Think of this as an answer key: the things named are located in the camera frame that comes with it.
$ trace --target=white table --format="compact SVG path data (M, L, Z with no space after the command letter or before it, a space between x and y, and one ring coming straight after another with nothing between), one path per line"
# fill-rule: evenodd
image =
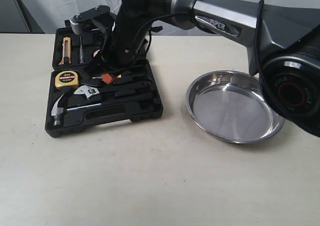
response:
M0 225L320 224L318 138L287 122L267 142L233 146L186 112L199 75L248 71L245 48L154 37L163 117L53 139L44 125L54 38L0 35Z

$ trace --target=metal tray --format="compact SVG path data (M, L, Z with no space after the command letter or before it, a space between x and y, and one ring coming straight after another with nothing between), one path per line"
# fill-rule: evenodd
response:
M264 141L285 123L264 101L258 79L236 71L198 77L188 88L186 107L200 128L229 143Z

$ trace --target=tape measure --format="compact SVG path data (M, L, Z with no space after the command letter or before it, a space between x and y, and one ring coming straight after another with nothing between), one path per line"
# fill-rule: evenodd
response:
M72 86L76 89L79 86L78 74L73 71L60 72L55 77L54 85L58 90L65 86Z

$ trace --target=robotic arm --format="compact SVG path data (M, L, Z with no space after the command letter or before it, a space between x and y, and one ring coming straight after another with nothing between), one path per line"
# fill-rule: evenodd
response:
M320 136L319 9L263 7L263 3L238 0L122 0L107 31L99 20L91 20L106 31L107 39L88 68L103 68L115 77L133 65L157 20L183 30L197 26L244 45L249 73L259 72L268 104L303 130ZM70 19L76 34L88 28L87 22L86 17Z

